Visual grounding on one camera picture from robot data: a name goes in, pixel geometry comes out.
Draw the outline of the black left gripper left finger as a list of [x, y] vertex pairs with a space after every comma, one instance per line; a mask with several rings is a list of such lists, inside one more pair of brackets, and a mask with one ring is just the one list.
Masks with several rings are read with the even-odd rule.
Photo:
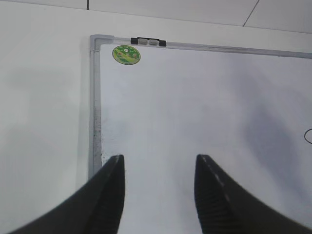
[[125, 200], [123, 155], [112, 156], [60, 205], [15, 234], [116, 234]]

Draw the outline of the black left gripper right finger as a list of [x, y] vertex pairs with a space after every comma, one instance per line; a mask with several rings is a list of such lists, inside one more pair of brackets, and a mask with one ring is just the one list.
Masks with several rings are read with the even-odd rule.
[[195, 206], [204, 234], [310, 234], [233, 180], [209, 155], [197, 155]]

